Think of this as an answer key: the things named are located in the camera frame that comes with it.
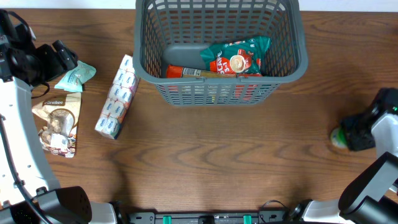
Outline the green lid jar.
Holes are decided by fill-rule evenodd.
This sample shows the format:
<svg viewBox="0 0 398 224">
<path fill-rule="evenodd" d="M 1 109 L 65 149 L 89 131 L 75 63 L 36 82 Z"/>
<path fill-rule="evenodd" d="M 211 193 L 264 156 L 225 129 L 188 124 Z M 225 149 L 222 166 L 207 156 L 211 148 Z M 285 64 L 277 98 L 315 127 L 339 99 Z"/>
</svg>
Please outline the green lid jar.
<svg viewBox="0 0 398 224">
<path fill-rule="evenodd" d="M 341 127 L 335 128 L 330 134 L 330 141 L 332 145 L 340 149 L 346 149 L 348 147 L 345 134 Z"/>
</svg>

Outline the teal snack pouch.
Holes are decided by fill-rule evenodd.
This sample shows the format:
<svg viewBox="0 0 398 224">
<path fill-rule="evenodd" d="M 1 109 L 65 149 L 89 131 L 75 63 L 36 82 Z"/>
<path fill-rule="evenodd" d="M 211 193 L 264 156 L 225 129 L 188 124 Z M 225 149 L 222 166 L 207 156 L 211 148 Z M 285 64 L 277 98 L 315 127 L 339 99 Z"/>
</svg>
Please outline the teal snack pouch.
<svg viewBox="0 0 398 224">
<path fill-rule="evenodd" d="M 55 89 L 72 93 L 83 91 L 83 84 L 94 77 L 96 69 L 80 60 L 77 61 L 77 64 L 77 67 L 68 71 L 55 85 Z"/>
</svg>

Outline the white tissue pack bundle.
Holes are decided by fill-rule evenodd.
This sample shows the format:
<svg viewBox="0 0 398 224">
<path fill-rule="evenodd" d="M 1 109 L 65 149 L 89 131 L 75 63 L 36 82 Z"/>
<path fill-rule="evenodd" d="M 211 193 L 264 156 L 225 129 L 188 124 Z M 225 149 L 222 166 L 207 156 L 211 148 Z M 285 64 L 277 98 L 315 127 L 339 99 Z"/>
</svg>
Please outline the white tissue pack bundle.
<svg viewBox="0 0 398 224">
<path fill-rule="evenodd" d="M 133 68 L 132 56 L 125 55 L 108 91 L 95 126 L 100 135 L 117 139 L 126 113 L 135 97 L 140 78 Z"/>
</svg>

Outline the beige nuts bag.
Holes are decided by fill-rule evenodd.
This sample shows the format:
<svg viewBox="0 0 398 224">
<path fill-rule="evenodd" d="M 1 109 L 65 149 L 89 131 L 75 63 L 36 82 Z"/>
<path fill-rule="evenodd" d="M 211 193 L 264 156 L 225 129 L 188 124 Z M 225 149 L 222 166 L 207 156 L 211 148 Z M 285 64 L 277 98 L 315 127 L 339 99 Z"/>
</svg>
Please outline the beige nuts bag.
<svg viewBox="0 0 398 224">
<path fill-rule="evenodd" d="M 33 114 L 47 125 L 39 131 L 43 150 L 66 158 L 76 153 L 81 93 L 69 93 L 48 98 L 32 107 Z"/>
</svg>

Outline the green Nescafe coffee bag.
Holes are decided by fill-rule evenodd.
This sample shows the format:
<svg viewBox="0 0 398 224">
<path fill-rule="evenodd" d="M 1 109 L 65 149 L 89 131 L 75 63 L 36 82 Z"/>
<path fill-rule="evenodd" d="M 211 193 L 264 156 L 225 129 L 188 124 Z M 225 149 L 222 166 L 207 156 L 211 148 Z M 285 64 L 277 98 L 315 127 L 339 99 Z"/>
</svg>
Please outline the green Nescafe coffee bag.
<svg viewBox="0 0 398 224">
<path fill-rule="evenodd" d="M 255 36 L 230 43 L 213 44 L 200 56 L 206 69 L 220 74 L 261 74 L 271 39 Z"/>
</svg>

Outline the spaghetti pack with red ends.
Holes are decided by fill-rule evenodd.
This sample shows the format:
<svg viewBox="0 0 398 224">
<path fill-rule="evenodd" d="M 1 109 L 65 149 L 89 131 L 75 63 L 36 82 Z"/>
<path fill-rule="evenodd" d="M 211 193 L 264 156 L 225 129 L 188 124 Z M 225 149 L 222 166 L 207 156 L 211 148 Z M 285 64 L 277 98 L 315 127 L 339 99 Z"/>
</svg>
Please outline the spaghetti pack with red ends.
<svg viewBox="0 0 398 224">
<path fill-rule="evenodd" d="M 206 70 L 199 70 L 195 68 L 186 68 L 169 65 L 166 70 L 167 78 L 196 78 L 196 77 L 205 77 L 205 78 L 238 78 L 238 77 L 261 77 L 261 74 L 258 73 L 216 73 L 210 72 Z"/>
</svg>

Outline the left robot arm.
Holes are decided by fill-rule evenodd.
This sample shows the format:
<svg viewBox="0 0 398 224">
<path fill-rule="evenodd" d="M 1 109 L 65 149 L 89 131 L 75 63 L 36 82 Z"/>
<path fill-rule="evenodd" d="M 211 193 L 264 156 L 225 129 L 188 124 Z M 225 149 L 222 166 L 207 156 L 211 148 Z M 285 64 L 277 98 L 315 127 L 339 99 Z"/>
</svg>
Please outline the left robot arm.
<svg viewBox="0 0 398 224">
<path fill-rule="evenodd" d="M 74 69 L 62 41 L 34 45 L 28 23 L 1 10 L 1 223 L 122 223 L 112 203 L 95 203 L 79 187 L 62 188 L 37 135 L 32 89 Z"/>
</svg>

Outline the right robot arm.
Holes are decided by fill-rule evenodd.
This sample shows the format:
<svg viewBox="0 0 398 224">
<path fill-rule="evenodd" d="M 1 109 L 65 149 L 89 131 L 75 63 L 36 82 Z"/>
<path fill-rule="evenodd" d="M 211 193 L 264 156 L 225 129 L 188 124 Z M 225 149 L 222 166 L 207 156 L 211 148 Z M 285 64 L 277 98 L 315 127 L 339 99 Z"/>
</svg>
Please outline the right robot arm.
<svg viewBox="0 0 398 224">
<path fill-rule="evenodd" d="M 292 221 L 305 223 L 397 223 L 397 89 L 381 88 L 362 112 L 347 116 L 331 133 L 335 146 L 358 152 L 376 149 L 376 160 L 343 191 L 338 200 L 297 205 Z"/>
</svg>

